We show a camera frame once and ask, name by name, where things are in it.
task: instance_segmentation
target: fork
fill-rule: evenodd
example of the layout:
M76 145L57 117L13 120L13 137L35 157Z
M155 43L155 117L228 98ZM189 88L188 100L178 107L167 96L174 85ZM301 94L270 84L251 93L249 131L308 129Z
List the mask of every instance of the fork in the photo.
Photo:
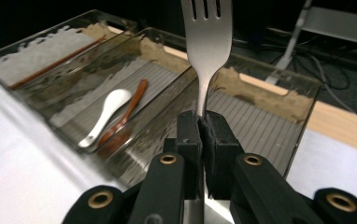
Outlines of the fork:
M214 74L231 53L233 24L231 0L181 0L187 55L199 79L196 114L206 114L207 91Z

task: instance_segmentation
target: wooden chopstick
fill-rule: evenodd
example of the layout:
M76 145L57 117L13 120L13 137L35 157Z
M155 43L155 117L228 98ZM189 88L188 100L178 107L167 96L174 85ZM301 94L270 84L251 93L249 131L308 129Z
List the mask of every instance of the wooden chopstick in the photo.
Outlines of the wooden chopstick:
M89 49L90 47L92 47L94 45L101 44L104 41L104 39L105 39L105 36L103 35L102 37L100 37L99 39L93 41L92 43L90 43L90 44L82 47L81 49L78 49L78 50L72 52L71 54L63 57L59 61L56 61L55 63L52 63L52 64L44 67L43 69L33 73L31 76L26 77L26 78L18 81L17 83L9 86L9 88L15 91L16 89L20 88L21 86L23 86L24 84L28 83L29 81L32 81L32 80L36 79L37 77L41 76L42 74L44 74L44 73L48 72L49 70L57 67L59 64L64 63L68 59L80 54L81 52L85 51L86 49Z

